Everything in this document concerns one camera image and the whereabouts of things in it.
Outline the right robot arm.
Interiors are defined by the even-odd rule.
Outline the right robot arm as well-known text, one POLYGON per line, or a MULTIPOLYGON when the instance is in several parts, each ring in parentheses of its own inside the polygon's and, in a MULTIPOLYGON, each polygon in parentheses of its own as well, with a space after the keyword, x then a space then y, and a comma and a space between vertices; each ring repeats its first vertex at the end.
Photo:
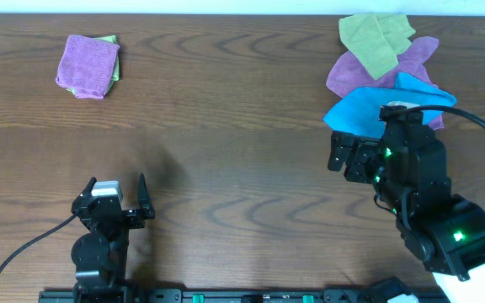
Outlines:
POLYGON ((383 106, 379 139, 334 131, 328 169, 368 183, 396 217, 405 247, 436 276, 472 283, 485 299, 485 211, 453 194, 444 144, 423 122, 431 106, 383 106))

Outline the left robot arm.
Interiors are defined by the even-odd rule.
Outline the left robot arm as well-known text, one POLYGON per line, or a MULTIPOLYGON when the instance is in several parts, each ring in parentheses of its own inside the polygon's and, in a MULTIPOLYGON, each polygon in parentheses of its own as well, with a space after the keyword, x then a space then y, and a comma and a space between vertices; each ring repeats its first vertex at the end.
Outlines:
POLYGON ((116 290, 125 282, 129 233, 155 217, 145 176, 137 186, 137 209, 124 210, 117 181, 99 182, 92 177, 72 202, 71 212, 88 229, 76 240, 71 257, 79 287, 85 290, 116 290))

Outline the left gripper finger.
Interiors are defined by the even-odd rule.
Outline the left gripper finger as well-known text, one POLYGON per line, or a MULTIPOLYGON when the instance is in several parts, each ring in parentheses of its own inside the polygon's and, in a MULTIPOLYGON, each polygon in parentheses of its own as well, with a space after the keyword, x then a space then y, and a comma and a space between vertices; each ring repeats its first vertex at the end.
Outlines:
POLYGON ((140 174, 137 187, 137 202, 140 206, 141 216, 144 219, 153 219, 155 217, 155 210, 152 206, 152 199, 147 190, 147 183, 145 175, 140 174))
POLYGON ((97 183, 97 179, 95 177, 91 177, 90 180, 88 181, 88 184, 83 189, 82 193, 80 193, 81 201, 90 201, 91 199, 93 199, 92 191, 96 183, 97 183))

